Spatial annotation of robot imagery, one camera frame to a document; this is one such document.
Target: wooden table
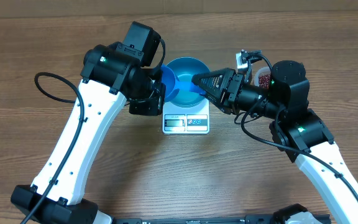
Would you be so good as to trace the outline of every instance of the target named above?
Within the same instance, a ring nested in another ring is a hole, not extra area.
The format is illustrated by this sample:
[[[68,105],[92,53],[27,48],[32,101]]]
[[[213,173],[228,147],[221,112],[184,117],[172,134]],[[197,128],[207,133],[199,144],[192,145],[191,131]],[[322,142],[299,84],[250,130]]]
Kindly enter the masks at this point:
[[[41,170],[71,112],[72,105],[43,96],[34,75],[52,72],[78,83],[85,52],[123,40],[134,20],[165,39],[166,62],[191,56],[211,70],[234,68],[240,49],[262,49],[272,63],[303,62],[310,107],[358,181],[357,11],[0,19],[0,223],[24,217],[10,203],[12,191]],[[62,83],[41,82],[74,98]],[[211,105],[208,135],[167,136],[160,116],[123,110],[96,157],[85,198],[120,218],[241,217],[293,203],[329,212],[285,153],[248,138],[233,119]],[[271,139],[269,122],[249,129]]]

